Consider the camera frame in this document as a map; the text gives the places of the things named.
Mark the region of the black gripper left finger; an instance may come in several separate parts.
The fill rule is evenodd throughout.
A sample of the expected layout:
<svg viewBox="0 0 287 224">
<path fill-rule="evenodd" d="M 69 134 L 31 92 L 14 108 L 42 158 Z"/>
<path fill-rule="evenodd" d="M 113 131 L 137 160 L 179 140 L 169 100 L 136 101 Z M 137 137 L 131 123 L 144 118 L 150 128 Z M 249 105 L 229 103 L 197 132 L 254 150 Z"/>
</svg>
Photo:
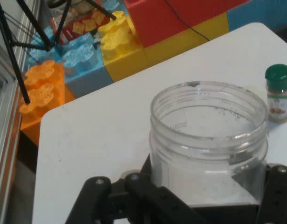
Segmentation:
<svg viewBox="0 0 287 224">
<path fill-rule="evenodd" d="M 115 183 L 105 176 L 91 177 L 66 220 L 68 224 L 112 224 L 128 219 L 131 224 L 202 224 L 204 218 L 165 187 L 151 182 L 148 157 L 140 172 Z"/>
</svg>

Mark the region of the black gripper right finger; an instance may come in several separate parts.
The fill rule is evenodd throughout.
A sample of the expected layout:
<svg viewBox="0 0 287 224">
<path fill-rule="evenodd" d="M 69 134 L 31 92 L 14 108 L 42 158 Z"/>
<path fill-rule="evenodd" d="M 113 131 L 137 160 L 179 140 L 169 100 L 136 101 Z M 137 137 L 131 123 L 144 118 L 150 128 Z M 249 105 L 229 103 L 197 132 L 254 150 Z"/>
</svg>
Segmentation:
<svg viewBox="0 0 287 224">
<path fill-rule="evenodd" d="M 287 224 L 287 167 L 273 166 L 257 214 L 258 224 Z"/>
</svg>

